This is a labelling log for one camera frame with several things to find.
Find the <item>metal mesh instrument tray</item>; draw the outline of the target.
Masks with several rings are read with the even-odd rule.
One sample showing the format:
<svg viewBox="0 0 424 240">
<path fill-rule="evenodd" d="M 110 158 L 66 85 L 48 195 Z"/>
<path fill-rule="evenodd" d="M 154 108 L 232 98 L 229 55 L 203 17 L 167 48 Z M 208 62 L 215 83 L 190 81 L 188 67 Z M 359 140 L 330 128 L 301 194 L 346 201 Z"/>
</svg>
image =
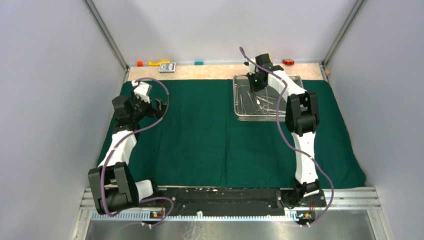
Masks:
<svg viewBox="0 0 424 240">
<path fill-rule="evenodd" d="M 232 79 L 233 81 L 233 98 L 234 98 L 234 113 L 237 120 L 245 122 L 274 122 L 277 119 L 284 122 L 286 114 L 262 114 L 259 107 L 252 102 L 248 96 L 248 92 L 257 95 L 258 97 L 265 98 L 271 102 L 269 108 L 282 110 L 286 112 L 286 99 L 289 93 L 288 90 L 301 90 L 304 89 L 302 79 L 298 75 L 283 75 L 283 79 L 288 85 L 285 85 L 280 79 L 269 76 L 268 77 L 268 86 L 257 92 L 250 92 L 250 84 L 246 75 L 235 75 Z M 281 98 L 281 101 L 278 101 L 278 98 L 282 90 L 287 90 L 284 93 L 284 96 Z M 240 114 L 240 104 L 239 104 L 239 94 L 241 92 L 246 93 L 245 108 L 247 111 L 246 115 Z"/>
</svg>

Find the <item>dark green surgical drape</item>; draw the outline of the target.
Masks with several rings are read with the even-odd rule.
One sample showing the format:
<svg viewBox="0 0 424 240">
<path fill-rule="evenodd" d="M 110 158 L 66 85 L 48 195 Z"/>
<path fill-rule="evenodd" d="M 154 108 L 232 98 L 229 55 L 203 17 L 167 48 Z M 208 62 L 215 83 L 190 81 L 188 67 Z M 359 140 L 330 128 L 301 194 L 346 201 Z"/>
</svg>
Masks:
<svg viewBox="0 0 424 240">
<path fill-rule="evenodd" d="M 352 149 L 349 133 L 330 85 L 305 80 L 318 95 L 320 124 L 315 160 L 323 170 L 324 189 L 363 187 L 366 175 Z M 169 101 L 157 123 L 140 121 L 129 160 L 135 181 L 153 179 L 160 186 L 291 188 L 296 171 L 290 132 L 280 135 L 275 121 L 239 121 L 230 79 L 153 82 L 150 96 Z"/>
</svg>

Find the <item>steel tweezers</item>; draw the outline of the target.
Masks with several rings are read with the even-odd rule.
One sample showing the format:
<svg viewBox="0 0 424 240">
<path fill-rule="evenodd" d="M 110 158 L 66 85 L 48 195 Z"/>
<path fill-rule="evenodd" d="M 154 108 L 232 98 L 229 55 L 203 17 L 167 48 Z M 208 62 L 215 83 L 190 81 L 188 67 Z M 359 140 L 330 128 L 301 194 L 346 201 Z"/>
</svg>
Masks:
<svg viewBox="0 0 424 240">
<path fill-rule="evenodd" d="M 270 100 L 263 97 L 259 97 L 253 93 L 247 92 L 247 95 L 252 100 L 252 102 L 259 107 L 260 110 L 268 111 L 270 109 L 270 106 L 274 104 Z"/>
</svg>

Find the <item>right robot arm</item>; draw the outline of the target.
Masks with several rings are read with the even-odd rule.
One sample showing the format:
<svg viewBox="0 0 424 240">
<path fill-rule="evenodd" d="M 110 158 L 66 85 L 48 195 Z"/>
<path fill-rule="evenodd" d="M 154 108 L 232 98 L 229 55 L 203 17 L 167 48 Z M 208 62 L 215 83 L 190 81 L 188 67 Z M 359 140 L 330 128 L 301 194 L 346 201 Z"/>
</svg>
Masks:
<svg viewBox="0 0 424 240">
<path fill-rule="evenodd" d="M 273 65 L 267 53 L 255 58 L 245 57 L 244 64 L 249 67 L 246 76 L 251 92 L 271 87 L 286 103 L 284 122 L 292 135 L 296 157 L 293 200 L 299 206 L 307 206 L 320 191 L 313 161 L 315 135 L 320 123 L 318 95 L 296 84 L 282 66 Z"/>
</svg>

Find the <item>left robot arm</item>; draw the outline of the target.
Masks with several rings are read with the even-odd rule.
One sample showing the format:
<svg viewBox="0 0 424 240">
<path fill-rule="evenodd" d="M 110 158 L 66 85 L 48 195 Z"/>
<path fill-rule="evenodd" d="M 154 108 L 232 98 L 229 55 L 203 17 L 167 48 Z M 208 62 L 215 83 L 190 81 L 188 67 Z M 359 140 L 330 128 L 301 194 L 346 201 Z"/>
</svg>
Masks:
<svg viewBox="0 0 424 240">
<path fill-rule="evenodd" d="M 168 105 L 161 99 L 156 98 L 155 104 L 135 93 L 112 100 L 112 140 L 103 161 L 88 172 L 98 214 L 114 216 L 137 207 L 140 201 L 149 207 L 160 202 L 157 184 L 152 179 L 135 181 L 129 170 L 130 156 L 142 130 L 139 122 L 145 117 L 161 120 L 167 113 Z"/>
</svg>

